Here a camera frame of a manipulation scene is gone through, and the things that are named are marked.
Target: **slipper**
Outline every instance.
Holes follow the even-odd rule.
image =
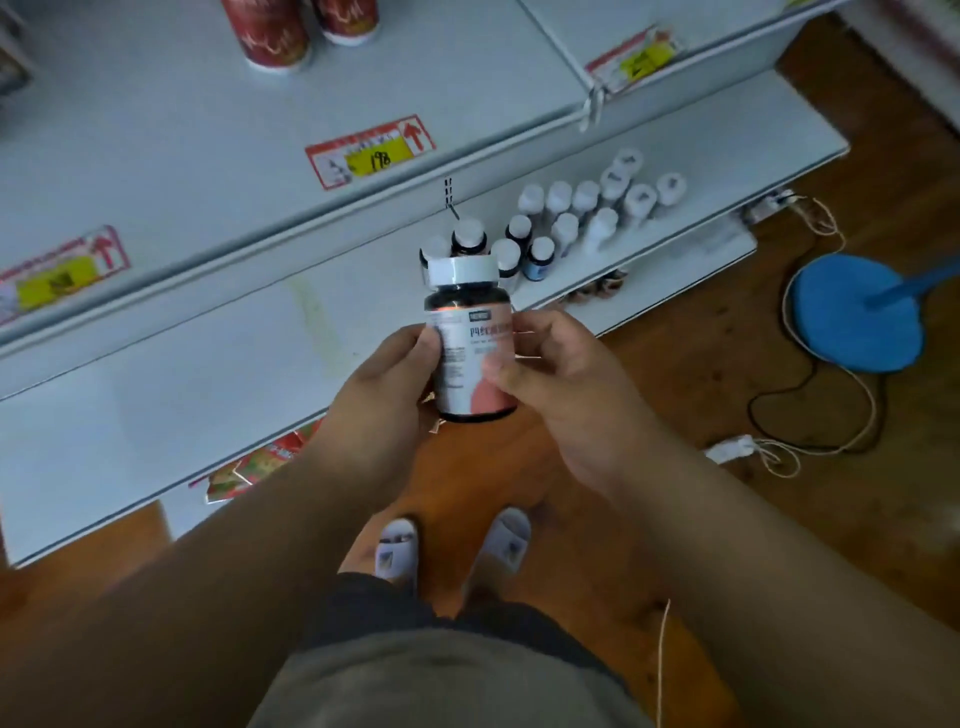
[[[527,514],[514,507],[500,511],[493,519],[490,530],[487,531],[487,538],[484,539],[479,553],[473,560],[473,567],[470,569],[466,585],[472,583],[473,572],[483,554],[492,556],[510,573],[517,573],[523,564],[523,557],[527,553],[531,536],[533,536],[533,527],[530,525]]]
[[[420,533],[411,519],[394,519],[380,531],[373,575],[381,579],[409,577],[410,589],[417,593],[420,567]]]

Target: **foot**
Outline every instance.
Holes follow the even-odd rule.
[[[420,535],[410,519],[394,519],[380,531],[373,575],[404,591],[417,593]]]
[[[464,585],[468,603],[501,597],[523,563],[532,533],[530,519],[519,508],[497,514]]]

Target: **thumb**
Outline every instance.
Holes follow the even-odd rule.
[[[416,400],[430,380],[437,365],[440,364],[440,334],[432,327],[423,327],[417,343],[406,356],[400,359],[386,378],[390,386],[396,388],[404,398]]]
[[[561,383],[551,375],[538,372],[521,364],[513,357],[491,354],[483,362],[484,377],[496,384],[508,395],[513,395],[538,412],[549,407],[557,399]]]

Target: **white string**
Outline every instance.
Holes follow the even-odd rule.
[[[823,213],[827,216],[826,220],[817,220],[811,216],[806,210],[804,210],[798,202],[801,200],[809,200],[811,203],[816,205]],[[820,235],[821,237],[832,237],[837,235],[840,238],[840,245],[835,251],[831,251],[825,255],[820,255],[819,257],[814,258],[809,263],[806,263],[800,270],[793,274],[790,280],[786,284],[786,288],[783,290],[783,298],[780,300],[780,318],[783,320],[783,327],[786,329],[787,333],[790,334],[790,337],[797,342],[797,345],[800,346],[804,351],[809,353],[811,356],[820,359],[821,361],[826,361],[827,364],[832,364],[841,371],[849,375],[853,381],[860,385],[860,388],[863,390],[864,394],[867,396],[867,400],[870,402],[870,417],[867,419],[867,423],[860,428],[860,430],[853,435],[853,437],[845,444],[841,445],[839,448],[829,449],[829,450],[813,450],[801,448],[796,445],[788,445],[787,443],[781,442],[780,440],[775,440],[773,438],[761,438],[755,440],[756,442],[756,451],[760,455],[760,459],[763,461],[763,467],[767,469],[773,475],[777,477],[790,478],[795,477],[800,473],[801,462],[799,455],[815,455],[827,457],[830,455],[839,455],[841,452],[844,452],[854,445],[856,445],[860,440],[867,435],[868,432],[873,429],[874,424],[876,423],[876,398],[874,393],[871,391],[870,387],[867,386],[866,382],[863,381],[859,376],[851,372],[847,367],[838,364],[835,361],[831,361],[827,358],[822,357],[820,354],[815,352],[809,346],[806,345],[803,339],[800,338],[800,335],[793,329],[793,325],[790,323],[789,316],[789,299],[790,299],[790,289],[793,287],[794,281],[797,279],[797,276],[800,275],[806,268],[817,260],[820,260],[827,255],[837,255],[838,253],[843,252],[847,248],[847,236],[840,230],[840,226],[837,225],[836,218],[833,216],[833,213],[830,212],[829,207],[824,205],[815,197],[796,197],[793,202],[790,204],[790,209],[797,213],[801,219],[806,223],[806,226],[813,231],[814,234]],[[782,470],[777,470],[778,467],[784,465],[784,461],[774,452],[774,449],[781,449],[787,452],[794,461],[796,466],[794,470],[783,472]]]
[[[670,600],[666,600],[663,619],[660,620],[660,639],[657,642],[657,728],[663,716],[663,634],[666,632],[666,618],[670,614]]]

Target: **left hand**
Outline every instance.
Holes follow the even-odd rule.
[[[440,334],[401,328],[350,376],[299,460],[379,511],[410,478],[417,446],[439,415],[421,403],[440,363]]]

